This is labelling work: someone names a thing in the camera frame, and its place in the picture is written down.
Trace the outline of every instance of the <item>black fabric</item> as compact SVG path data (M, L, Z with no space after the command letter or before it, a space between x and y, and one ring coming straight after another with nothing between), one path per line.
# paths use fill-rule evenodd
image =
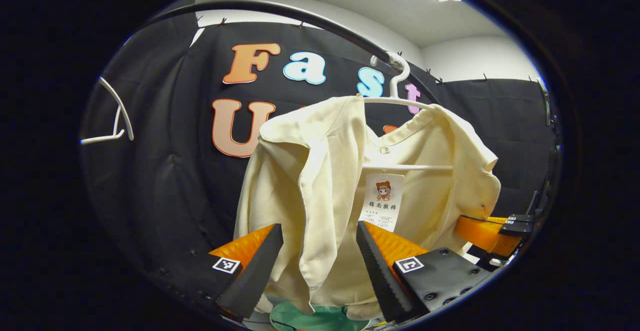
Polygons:
M232 136L249 139L254 101L276 106L270 118L329 97L353 96L358 71L370 55L327 31L279 23L230 23L208 26L192 45L195 15L183 15L142 30L123 46L103 72L130 116L135 140L80 146L84 172L98 217L138 268L152 272L194 250L206 253L233 238L238 199L249 158L225 155L212 142L212 102L242 103ZM267 67L250 83L224 84L231 70L232 47L279 44ZM326 81L313 85L286 78L290 55L311 52L326 61ZM384 74L384 96L390 67ZM412 71L442 101L469 121L499 161L494 173L502 183L495 216L521 213L539 187L548 158L549 131L537 83L519 80L459 81L436 84L425 71ZM405 85L399 96L407 98ZM428 102L422 96L418 101ZM80 138L110 135L117 104L96 85L87 105ZM370 104L367 124L378 134L401 126L413 114L405 106ZM119 128L124 127L122 117Z

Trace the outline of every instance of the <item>white hanger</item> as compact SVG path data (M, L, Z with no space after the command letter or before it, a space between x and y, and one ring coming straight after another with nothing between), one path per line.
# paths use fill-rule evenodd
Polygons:
M126 133L128 134L128 139L133 141L133 128L131 127L131 121L129 119L129 115L127 110L124 108L124 104L122 104L122 100L116 93L116 90L112 87L112 85L107 82L102 76L99 78L98 82L105 87L111 96L115 99L116 103L118 103L118 110L116 111L116 118L113 121L113 134L108 136L98 136L98 137L90 137L86 139L80 140L80 145L94 144L96 142L103 142L108 140L118 140L124 134L124 128L121 129L118 133L118 119L120 119L120 112L122 110L122 116L124 117L124 124L126 126Z
M389 90L391 96L389 97L365 97L364 103L373 103L373 104L395 104L395 105L406 105L406 106L414 106L420 109L428 109L429 105L426 103L405 100L404 98L398 97L398 83L400 81L404 81L409 77L409 73L411 69L409 68L409 62L402 58L397 53L387 52L391 58L390 65L402 65L402 73L397 76L394 76L389 81ZM376 56L371 57L371 66L376 66L378 63L378 58ZM453 170L453 166L451 165L410 165L410 164L363 164L363 170L393 170L393 171L409 171L409 170L428 170L428 171L442 171L442 170Z

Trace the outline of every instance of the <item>clothing tag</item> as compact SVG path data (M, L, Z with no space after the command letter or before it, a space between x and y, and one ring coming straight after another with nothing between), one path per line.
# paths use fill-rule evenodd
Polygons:
M364 204L358 221L366 221L393 233L398 221L404 174L368 173Z

